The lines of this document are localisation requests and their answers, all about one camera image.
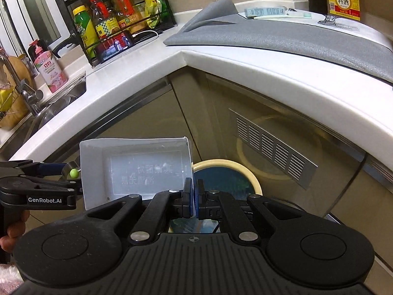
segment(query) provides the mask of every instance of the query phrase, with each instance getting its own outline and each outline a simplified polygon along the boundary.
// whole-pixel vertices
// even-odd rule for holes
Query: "gray cloth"
[[[164,44],[225,45],[288,52],[343,65],[393,83],[393,53],[385,46],[312,25],[246,19],[237,14],[231,0],[211,3]]]

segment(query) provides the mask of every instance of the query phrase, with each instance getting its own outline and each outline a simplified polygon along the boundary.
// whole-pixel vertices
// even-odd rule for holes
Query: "kitchen sink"
[[[37,116],[29,117],[0,148],[0,160],[8,161],[41,127],[86,92],[86,76],[82,75],[54,95]]]

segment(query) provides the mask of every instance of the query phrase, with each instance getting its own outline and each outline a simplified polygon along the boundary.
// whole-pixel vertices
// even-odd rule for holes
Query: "chrome faucet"
[[[8,69],[15,81],[16,91],[21,94],[30,112],[34,116],[37,116],[42,110],[39,101],[44,97],[44,93],[40,89],[35,91],[25,78],[22,80],[19,79],[19,76],[15,72],[11,62],[9,62],[8,56],[3,49],[0,49],[0,65],[5,65]]]

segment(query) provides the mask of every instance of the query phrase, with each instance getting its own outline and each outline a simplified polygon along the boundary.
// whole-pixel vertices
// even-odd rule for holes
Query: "translucent plastic box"
[[[188,139],[100,138],[80,143],[84,205],[87,210],[128,194],[144,200],[182,190],[193,177]]]

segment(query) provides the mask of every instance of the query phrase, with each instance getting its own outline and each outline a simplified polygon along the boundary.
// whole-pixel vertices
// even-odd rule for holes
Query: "human hand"
[[[30,216],[29,210],[24,210],[20,216],[20,221],[11,224],[7,227],[7,234],[0,238],[0,246],[3,250],[8,253],[12,253],[15,244],[26,231],[26,221]]]

